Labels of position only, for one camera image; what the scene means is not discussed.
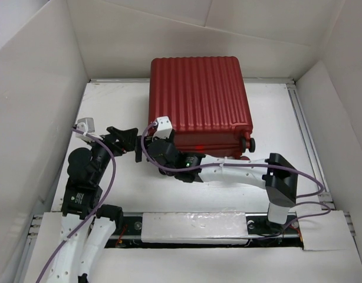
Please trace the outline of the red hard-shell suitcase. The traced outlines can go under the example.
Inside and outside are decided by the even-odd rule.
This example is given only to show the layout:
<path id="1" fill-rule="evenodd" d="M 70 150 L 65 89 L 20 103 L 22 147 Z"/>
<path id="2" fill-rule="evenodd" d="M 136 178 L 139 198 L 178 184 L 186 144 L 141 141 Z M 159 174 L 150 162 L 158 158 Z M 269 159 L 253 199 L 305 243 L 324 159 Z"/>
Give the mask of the red hard-shell suitcase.
<path id="1" fill-rule="evenodd" d="M 167 116 L 183 152 L 240 159 L 256 149 L 239 60 L 233 56 L 155 58 L 149 116 Z"/>

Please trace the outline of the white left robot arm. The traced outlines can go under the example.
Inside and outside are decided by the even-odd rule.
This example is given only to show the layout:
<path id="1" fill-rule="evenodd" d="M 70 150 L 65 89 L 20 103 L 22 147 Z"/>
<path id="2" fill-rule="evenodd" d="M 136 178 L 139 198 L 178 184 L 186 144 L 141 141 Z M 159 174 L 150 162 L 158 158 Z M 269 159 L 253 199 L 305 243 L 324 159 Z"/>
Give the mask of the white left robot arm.
<path id="1" fill-rule="evenodd" d="M 109 237 L 124 225 L 122 208 L 104 204 L 114 182 L 105 190 L 100 182 L 109 164 L 116 172 L 116 157 L 135 150 L 138 129 L 108 127 L 107 135 L 96 136 L 77 124 L 73 131 L 89 147 L 77 148 L 68 156 L 60 243 L 45 264 L 48 282 L 88 282 Z"/>

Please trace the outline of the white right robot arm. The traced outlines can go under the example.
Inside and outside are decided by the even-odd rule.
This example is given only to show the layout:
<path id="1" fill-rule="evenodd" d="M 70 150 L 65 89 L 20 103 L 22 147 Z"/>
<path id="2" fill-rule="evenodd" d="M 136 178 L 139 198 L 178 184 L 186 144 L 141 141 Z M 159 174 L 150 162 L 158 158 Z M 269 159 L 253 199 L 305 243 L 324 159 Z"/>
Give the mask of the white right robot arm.
<path id="1" fill-rule="evenodd" d="M 170 139 L 142 137 L 140 146 L 162 174 L 185 183 L 239 183 L 265 190 L 269 200 L 265 225 L 271 232 L 285 227 L 288 213 L 296 205 L 298 174 L 278 153 L 252 162 L 181 152 Z"/>

